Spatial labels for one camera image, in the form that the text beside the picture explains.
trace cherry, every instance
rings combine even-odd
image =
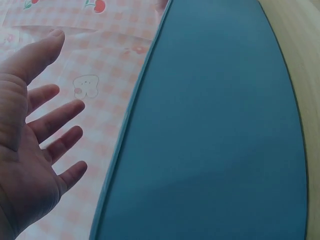
[[[94,11],[96,13],[102,13],[106,8],[106,3],[103,0],[95,0]]]

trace blue edge trim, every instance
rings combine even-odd
[[[142,67],[142,69],[140,71],[139,77],[138,77],[137,82],[136,82],[136,84],[134,86],[130,102],[129,102],[128,107],[126,109],[126,112],[124,114],[123,122],[122,122],[122,126],[121,126],[121,131],[120,131],[120,134],[119,134],[117,142],[116,142],[116,149],[114,150],[114,153],[113,153],[113,156],[112,156],[112,160],[111,160],[110,166],[108,168],[108,171],[106,173],[106,177],[104,179],[102,190],[101,190],[101,193],[100,193],[100,196],[99,196],[99,200],[98,200],[98,203],[97,203],[97,206],[96,206],[96,210],[95,210],[95,214],[94,214],[94,218],[93,218],[93,222],[92,222],[92,226],[91,226],[90,236],[89,236],[90,240],[96,240],[97,237],[99,236],[99,230],[100,230],[100,227],[101,227],[100,226],[101,225],[100,224],[100,222],[101,222],[100,220],[101,220],[102,216],[104,215],[103,210],[104,210],[104,205],[106,203],[109,186],[111,184],[111,180],[112,180],[112,177],[113,177],[113,174],[114,174],[114,171],[115,171],[115,166],[116,166],[116,163],[117,163],[117,160],[118,160],[119,152],[120,152],[123,140],[124,140],[124,136],[125,136],[125,133],[126,133],[126,130],[127,130],[127,126],[128,126],[129,120],[130,120],[131,112],[132,112],[133,106],[135,104],[135,99],[136,99],[139,87],[141,85],[142,79],[144,77],[145,70],[147,68],[150,56],[151,56],[151,54],[153,52],[153,49],[154,49],[154,47],[155,47],[155,45],[157,43],[158,37],[159,37],[160,32],[161,32],[162,27],[163,27],[163,23],[164,23],[165,18],[167,16],[167,12],[170,9],[170,6],[171,6],[172,2],[173,2],[173,0],[169,0],[167,5],[166,5],[166,8],[164,10],[161,22],[160,22],[159,27],[158,27],[158,30],[157,30],[157,32],[155,34],[155,37],[154,37],[154,39],[152,41],[150,49],[149,49],[149,51],[147,53],[147,56],[146,56],[144,64],[143,64],[143,67]]]

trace human hand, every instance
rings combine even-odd
[[[39,147],[85,108],[82,101],[72,101],[26,123],[27,115],[59,92],[56,85],[30,91],[27,85],[57,59],[64,40],[65,34],[55,30],[0,64],[0,239],[16,238],[49,213],[87,170],[84,161],[60,175],[52,169],[82,137],[79,126],[45,149]]]

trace blue surface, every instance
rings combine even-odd
[[[299,115],[258,2],[174,0],[151,51],[91,239],[303,240]]]

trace bed sheet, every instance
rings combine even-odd
[[[66,34],[57,61],[29,86],[54,83],[60,93],[27,121],[74,99],[86,104],[43,145],[80,125],[83,138],[53,168],[60,174],[84,160],[88,170],[19,240],[89,238],[124,114],[157,26],[153,0],[0,0],[0,61],[55,28]]]

